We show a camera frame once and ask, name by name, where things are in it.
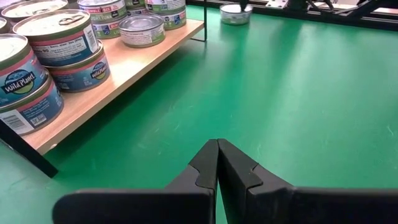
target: shelf leg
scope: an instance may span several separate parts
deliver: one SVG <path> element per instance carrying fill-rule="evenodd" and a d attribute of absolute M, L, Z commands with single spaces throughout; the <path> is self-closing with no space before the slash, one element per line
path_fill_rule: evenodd
<path fill-rule="evenodd" d="M 2 120 L 0 120 L 0 139 L 50 178 L 58 173 L 58 170 L 48 160 L 44 159 Z"/>
<path fill-rule="evenodd" d="M 203 26 L 205 27 L 205 38 L 203 40 L 196 39 L 196 38 L 191 38 L 192 40 L 197 40 L 197 41 L 200 41 L 200 42 L 206 42 L 207 41 L 207 0 L 203 1 L 203 19 L 204 19 Z"/>

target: tuna can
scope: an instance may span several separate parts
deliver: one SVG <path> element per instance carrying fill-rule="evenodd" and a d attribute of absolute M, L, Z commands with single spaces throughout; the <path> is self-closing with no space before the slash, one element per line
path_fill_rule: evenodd
<path fill-rule="evenodd" d="M 61 91 L 79 92 L 94 88 L 109 77 L 111 73 L 106 60 L 103 44 L 88 59 L 62 67 L 47 67 Z"/>
<path fill-rule="evenodd" d="M 164 20 L 165 30 L 177 29 L 187 23 L 187 14 L 185 12 L 185 9 L 182 12 L 162 17 Z"/>
<path fill-rule="evenodd" d="M 169 15 L 185 9 L 185 0 L 145 0 L 149 12 Z"/>
<path fill-rule="evenodd" d="M 98 39 L 111 39 L 120 37 L 119 23 L 123 19 L 103 24 L 93 24 L 95 37 Z"/>
<path fill-rule="evenodd" d="M 8 21 L 5 18 L 0 17 L 0 34 L 7 34 L 10 32 Z"/>
<path fill-rule="evenodd" d="M 0 107 L 0 119 L 17 134 L 29 134 L 48 125 L 63 109 L 63 99 L 49 77 L 31 95 L 7 106 Z"/>
<path fill-rule="evenodd" d="M 247 24 L 250 21 L 250 15 L 253 7 L 247 5 L 244 12 L 239 4 L 225 4 L 220 6 L 221 21 L 230 25 Z"/>
<path fill-rule="evenodd" d="M 37 58 L 45 66 L 77 63 L 98 50 L 90 15 L 78 9 L 32 16 L 17 23 L 13 31 L 29 39 Z"/>
<path fill-rule="evenodd" d="M 47 74 L 26 37 L 0 35 L 0 107 L 28 97 L 46 81 Z"/>
<path fill-rule="evenodd" d="M 93 23 L 115 21 L 127 14 L 124 0 L 78 0 L 77 4 L 90 13 Z"/>
<path fill-rule="evenodd" d="M 5 8 L 1 15 L 15 25 L 30 16 L 61 9 L 68 9 L 67 0 L 31 0 L 13 4 Z"/>
<path fill-rule="evenodd" d="M 145 7 L 145 0 L 124 0 L 127 10 Z"/>
<path fill-rule="evenodd" d="M 154 14 L 128 17 L 119 23 L 119 29 L 128 47 L 150 47 L 165 39 L 163 18 Z"/>
<path fill-rule="evenodd" d="M 139 9 L 127 9 L 127 16 L 136 16 L 141 14 L 148 14 L 149 12 L 145 7 Z"/>

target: wooden shelf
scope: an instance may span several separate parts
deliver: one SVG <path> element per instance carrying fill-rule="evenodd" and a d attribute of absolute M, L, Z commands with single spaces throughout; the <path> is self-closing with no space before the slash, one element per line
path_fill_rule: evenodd
<path fill-rule="evenodd" d="M 64 93 L 65 107 L 60 116 L 23 138 L 45 154 L 202 28 L 203 21 L 187 19 L 185 26 L 167 31 L 162 43 L 144 49 L 126 47 L 120 38 L 103 40 L 111 76 L 92 90 Z"/>

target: can lid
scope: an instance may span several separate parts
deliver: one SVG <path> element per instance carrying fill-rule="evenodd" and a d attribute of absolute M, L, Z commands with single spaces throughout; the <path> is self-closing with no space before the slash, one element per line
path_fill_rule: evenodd
<path fill-rule="evenodd" d="M 0 17 L 0 29 L 7 25 L 7 20 L 5 18 Z"/>
<path fill-rule="evenodd" d="M 64 0 L 32 0 L 11 5 L 3 10 L 2 14 L 8 18 L 29 17 L 61 9 L 67 4 Z"/>
<path fill-rule="evenodd" d="M 222 5 L 220 9 L 228 13 L 242 13 L 241 6 L 239 4 L 225 4 Z M 253 6 L 251 5 L 247 5 L 244 9 L 245 12 L 251 12 L 252 10 Z"/>
<path fill-rule="evenodd" d="M 78 0 L 77 4 L 81 6 L 103 6 L 123 0 Z"/>
<path fill-rule="evenodd" d="M 0 1 L 0 11 L 2 9 L 7 8 L 8 6 L 10 6 L 12 4 L 17 4 L 17 3 L 21 2 L 21 1 L 24 1 L 24 0 L 7 0 L 7 1 L 3 0 L 3 1 Z"/>
<path fill-rule="evenodd" d="M 18 54 L 27 45 L 27 39 L 17 34 L 0 34 L 0 63 Z"/>
<path fill-rule="evenodd" d="M 158 15 L 133 16 L 119 23 L 119 28 L 125 31 L 145 31 L 163 24 L 163 18 Z"/>
<path fill-rule="evenodd" d="M 46 12 L 18 22 L 14 32 L 24 36 L 48 35 L 84 24 L 90 15 L 78 9 Z"/>

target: stacked cans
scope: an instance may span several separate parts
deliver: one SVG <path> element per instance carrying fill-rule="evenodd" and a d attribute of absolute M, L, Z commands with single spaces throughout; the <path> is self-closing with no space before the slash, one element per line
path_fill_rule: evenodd
<path fill-rule="evenodd" d="M 17 134 L 54 120 L 63 99 L 26 37 L 0 34 L 0 119 Z"/>
<path fill-rule="evenodd" d="M 147 14 L 144 0 L 124 0 L 127 8 L 127 16 Z"/>
<path fill-rule="evenodd" d="M 77 3 L 80 9 L 90 13 L 96 38 L 120 36 L 119 23 L 127 17 L 124 0 L 78 0 Z"/>
<path fill-rule="evenodd" d="M 185 0 L 145 0 L 149 12 L 161 16 L 164 20 L 164 29 L 180 28 L 187 23 Z"/>
<path fill-rule="evenodd" d="M 13 31 L 28 38 L 61 91 L 89 90 L 109 77 L 103 45 L 95 38 L 86 11 L 67 9 L 32 16 L 17 23 Z"/>

